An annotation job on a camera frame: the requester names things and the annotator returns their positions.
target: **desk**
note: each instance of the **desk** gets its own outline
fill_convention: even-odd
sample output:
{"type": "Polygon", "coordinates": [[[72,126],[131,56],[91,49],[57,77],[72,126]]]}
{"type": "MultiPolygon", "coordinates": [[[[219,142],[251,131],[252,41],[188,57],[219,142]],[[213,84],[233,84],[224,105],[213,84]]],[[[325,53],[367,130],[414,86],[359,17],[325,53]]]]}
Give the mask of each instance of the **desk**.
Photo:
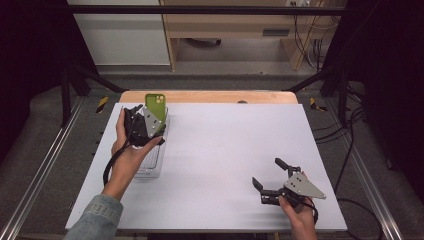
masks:
{"type": "MultiPolygon", "coordinates": [[[[303,4],[302,0],[161,0],[168,6],[258,6],[290,7],[290,2],[303,4]]],[[[342,7],[346,1],[311,0],[314,7],[342,7]]],[[[278,38],[284,46],[293,70],[299,70],[303,49],[307,51],[312,39],[331,41],[337,21],[330,16],[294,16],[275,15],[193,15],[164,14],[165,35],[172,69],[175,69],[180,38],[278,38]]]]}
{"type": "MultiPolygon", "coordinates": [[[[290,223],[277,206],[262,205],[251,183],[278,189],[287,179],[274,163],[280,157],[299,165],[326,195],[315,200],[318,231],[347,229],[316,148],[303,106],[284,92],[155,91],[167,96],[170,126],[162,172],[134,179],[125,193],[119,229],[145,232],[281,232],[290,223]],[[289,104],[220,103],[217,96],[254,102],[272,96],[289,104]],[[187,102],[183,96],[190,96],[187,102]],[[211,102],[193,103],[211,96],[211,102]]],[[[66,228],[78,220],[102,189],[121,106],[132,107],[146,92],[127,92],[115,106],[66,228]]]]}

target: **metal frame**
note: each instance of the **metal frame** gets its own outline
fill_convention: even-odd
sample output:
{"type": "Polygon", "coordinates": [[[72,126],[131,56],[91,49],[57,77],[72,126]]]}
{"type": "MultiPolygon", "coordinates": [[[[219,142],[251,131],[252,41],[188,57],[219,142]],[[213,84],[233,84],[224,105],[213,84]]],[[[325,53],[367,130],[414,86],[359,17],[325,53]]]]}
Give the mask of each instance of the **metal frame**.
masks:
{"type": "Polygon", "coordinates": [[[262,6],[128,6],[128,5],[45,5],[47,11],[74,14],[208,14],[208,15],[298,15],[346,16],[363,13],[364,9],[345,7],[262,7],[262,6]]]}
{"type": "Polygon", "coordinates": [[[70,120],[66,126],[62,127],[59,130],[59,133],[56,136],[53,144],[51,145],[49,151],[44,157],[43,162],[41,163],[40,168],[32,179],[31,184],[29,185],[27,191],[19,202],[18,207],[13,213],[12,217],[9,219],[7,224],[3,227],[0,233],[0,239],[2,240],[11,240],[15,239],[18,236],[19,230],[26,217],[28,216],[29,211],[31,210],[35,200],[37,199],[38,194],[41,191],[41,188],[46,181],[50,170],[52,169],[62,147],[68,138],[69,133],[71,132],[72,127],[75,124],[75,121],[78,118],[78,115],[81,111],[81,108],[85,102],[85,97],[78,97],[75,102],[72,115],[70,116],[70,120]]]}

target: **black pole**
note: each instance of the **black pole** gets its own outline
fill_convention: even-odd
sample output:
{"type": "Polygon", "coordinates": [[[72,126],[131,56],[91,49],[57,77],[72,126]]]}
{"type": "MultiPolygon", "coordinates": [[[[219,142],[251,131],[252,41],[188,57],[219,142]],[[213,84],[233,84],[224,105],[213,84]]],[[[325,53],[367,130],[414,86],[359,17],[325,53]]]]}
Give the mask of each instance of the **black pole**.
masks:
{"type": "Polygon", "coordinates": [[[326,69],[323,69],[320,72],[317,72],[316,74],[314,74],[314,75],[308,77],[307,79],[303,80],[302,82],[296,84],[295,86],[293,86],[289,89],[281,90],[281,91],[289,91],[289,92],[297,93],[300,90],[302,90],[303,88],[311,85],[312,83],[314,83],[316,81],[326,79],[328,76],[332,75],[333,72],[334,72],[334,67],[329,66],[326,69]]]}
{"type": "Polygon", "coordinates": [[[338,117],[344,128],[347,127],[346,122],[346,102],[347,102],[347,76],[346,70],[342,71],[341,80],[339,81],[339,112],[338,117]]]}
{"type": "Polygon", "coordinates": [[[261,6],[128,6],[128,5],[53,5],[46,11],[66,11],[75,14],[208,14],[208,15],[298,15],[347,16],[357,15],[364,9],[345,7],[261,7],[261,6]]]}
{"type": "Polygon", "coordinates": [[[69,79],[68,71],[66,68],[63,69],[63,72],[60,76],[60,84],[62,90],[62,124],[61,127],[64,127],[71,117],[71,99],[69,91],[69,79]]]}
{"type": "Polygon", "coordinates": [[[90,71],[86,68],[83,68],[79,65],[74,65],[73,67],[78,73],[82,74],[83,76],[91,78],[92,80],[100,83],[101,85],[109,88],[110,90],[112,90],[114,92],[123,93],[125,91],[128,91],[128,89],[118,87],[115,84],[113,84],[113,83],[107,81],[106,79],[100,77],[100,75],[93,73],[92,71],[90,71]]]}

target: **green phone case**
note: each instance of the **green phone case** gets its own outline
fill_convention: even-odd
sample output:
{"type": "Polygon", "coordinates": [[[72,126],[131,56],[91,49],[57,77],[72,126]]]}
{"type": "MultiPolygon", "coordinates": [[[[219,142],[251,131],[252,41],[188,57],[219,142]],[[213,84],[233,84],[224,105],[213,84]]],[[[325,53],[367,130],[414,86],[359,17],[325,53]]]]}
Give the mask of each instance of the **green phone case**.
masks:
{"type": "Polygon", "coordinates": [[[162,125],[166,120],[166,98],[163,94],[148,93],[145,96],[146,107],[152,112],[160,121],[162,125]]]}

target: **human hand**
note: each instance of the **human hand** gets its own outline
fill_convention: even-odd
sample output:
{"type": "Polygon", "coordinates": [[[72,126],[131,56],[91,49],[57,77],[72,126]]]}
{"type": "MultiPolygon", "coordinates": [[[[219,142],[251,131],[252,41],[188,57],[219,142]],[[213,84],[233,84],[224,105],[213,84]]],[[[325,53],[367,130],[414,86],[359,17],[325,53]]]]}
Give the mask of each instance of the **human hand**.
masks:
{"type": "MultiPolygon", "coordinates": [[[[121,109],[118,122],[116,123],[116,141],[112,146],[112,156],[125,144],[127,136],[124,127],[125,112],[121,109]]],[[[121,200],[134,175],[140,168],[141,163],[147,154],[160,142],[162,137],[150,140],[141,149],[127,147],[118,157],[112,167],[112,176],[104,187],[102,194],[109,195],[121,200]]]]}
{"type": "MultiPolygon", "coordinates": [[[[293,238],[295,240],[316,240],[315,224],[312,209],[303,206],[299,213],[293,209],[286,198],[280,196],[278,198],[281,209],[290,220],[293,238]]],[[[305,203],[312,205],[309,198],[305,198],[305,203]]]]}

